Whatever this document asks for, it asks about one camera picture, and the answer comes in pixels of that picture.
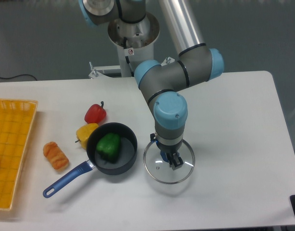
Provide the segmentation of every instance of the green bell pepper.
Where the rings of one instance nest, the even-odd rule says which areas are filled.
[[[100,154],[102,159],[113,163],[117,161],[119,157],[120,145],[120,136],[115,133],[108,133],[98,141],[96,151]]]

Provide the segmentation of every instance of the toy vegetable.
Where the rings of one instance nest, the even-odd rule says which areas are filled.
[[[120,144],[121,139],[118,134],[108,133],[98,141],[96,151],[102,159],[115,162],[119,157]]]
[[[76,136],[77,136],[77,141],[81,143],[81,146],[86,149],[86,144],[88,142],[88,138],[91,135],[91,133],[98,128],[98,124],[97,123],[92,123],[92,124],[86,124],[84,126],[82,126],[81,128],[79,128],[76,131]]]
[[[100,102],[101,106],[99,106],[98,104],[94,104],[92,105],[89,110],[86,112],[85,115],[85,121],[88,124],[91,123],[99,123],[100,121],[102,121],[105,117],[106,117],[106,111],[103,108],[104,106],[104,102]]]
[[[69,165],[69,159],[55,142],[45,144],[43,154],[57,171],[62,171]]]

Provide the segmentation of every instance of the yellow bell pepper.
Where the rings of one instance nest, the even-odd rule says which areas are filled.
[[[76,131],[77,141],[80,142],[83,149],[86,149],[86,144],[91,133],[98,128],[97,123],[86,124]]]

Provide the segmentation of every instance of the red bell pepper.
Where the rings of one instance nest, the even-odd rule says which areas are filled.
[[[91,123],[99,123],[100,121],[102,121],[105,117],[106,117],[106,111],[103,108],[104,106],[104,102],[100,102],[101,106],[99,106],[98,104],[94,104],[92,105],[89,110],[86,112],[85,115],[85,121],[88,124]]]

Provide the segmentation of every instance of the silver metal tube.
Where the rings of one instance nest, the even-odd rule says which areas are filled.
[[[204,43],[188,0],[159,0],[178,54]]]

